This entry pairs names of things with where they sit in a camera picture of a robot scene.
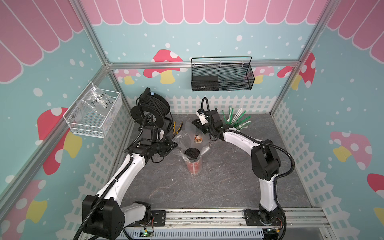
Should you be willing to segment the red cartoon milk tea cup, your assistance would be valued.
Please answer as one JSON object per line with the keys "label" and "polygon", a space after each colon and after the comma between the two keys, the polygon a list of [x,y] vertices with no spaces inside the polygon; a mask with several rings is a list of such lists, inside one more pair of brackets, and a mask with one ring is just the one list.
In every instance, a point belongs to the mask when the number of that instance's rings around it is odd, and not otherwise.
{"label": "red cartoon milk tea cup", "polygon": [[194,142],[195,142],[196,144],[200,144],[200,143],[202,143],[202,142],[203,142],[203,138],[201,137],[201,135],[195,134]]}

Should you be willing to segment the clear plastic carrier bag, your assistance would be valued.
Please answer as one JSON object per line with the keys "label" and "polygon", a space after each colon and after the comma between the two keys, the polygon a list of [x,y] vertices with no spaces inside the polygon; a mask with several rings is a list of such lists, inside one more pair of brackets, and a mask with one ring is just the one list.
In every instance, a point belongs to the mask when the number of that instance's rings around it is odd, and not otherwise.
{"label": "clear plastic carrier bag", "polygon": [[[194,142],[195,134],[201,135],[203,142]],[[210,139],[192,123],[184,123],[181,131],[173,137],[173,142],[178,144],[173,153],[186,160],[185,151],[189,148],[197,148],[200,151],[200,160],[203,167],[203,156],[210,150]]]}

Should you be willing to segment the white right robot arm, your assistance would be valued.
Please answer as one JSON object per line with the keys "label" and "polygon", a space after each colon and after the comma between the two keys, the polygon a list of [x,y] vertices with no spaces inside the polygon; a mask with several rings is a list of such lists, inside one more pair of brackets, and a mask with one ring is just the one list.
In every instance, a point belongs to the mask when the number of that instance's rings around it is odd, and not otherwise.
{"label": "white right robot arm", "polygon": [[[251,211],[246,210],[245,216],[250,220],[258,220],[263,225],[272,225],[275,220],[281,221],[285,212],[278,201],[277,181],[280,178],[289,176],[294,168],[295,161],[292,155],[285,149],[276,146],[270,140],[256,140],[240,131],[230,124],[224,124],[217,109],[211,110],[208,98],[204,97],[201,108],[197,110],[197,116],[204,128],[208,129],[211,137],[230,143],[251,157],[251,167],[253,173],[259,179],[261,199],[259,212],[255,217],[251,216]],[[282,161],[278,151],[284,153],[291,162],[290,169],[280,174]]]}

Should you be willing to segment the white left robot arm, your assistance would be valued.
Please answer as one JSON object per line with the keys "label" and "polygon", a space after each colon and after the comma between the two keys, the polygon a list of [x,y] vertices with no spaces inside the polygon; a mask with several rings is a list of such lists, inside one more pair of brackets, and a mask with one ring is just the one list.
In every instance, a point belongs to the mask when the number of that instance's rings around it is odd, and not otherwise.
{"label": "white left robot arm", "polygon": [[153,114],[147,114],[133,143],[124,150],[124,161],[110,181],[95,195],[88,195],[82,202],[82,223],[74,235],[78,240],[82,233],[93,239],[115,240],[125,227],[138,223],[144,227],[152,224],[152,207],[136,201],[127,210],[121,204],[137,174],[152,161],[155,155],[164,159],[177,144],[167,132],[153,122]]}

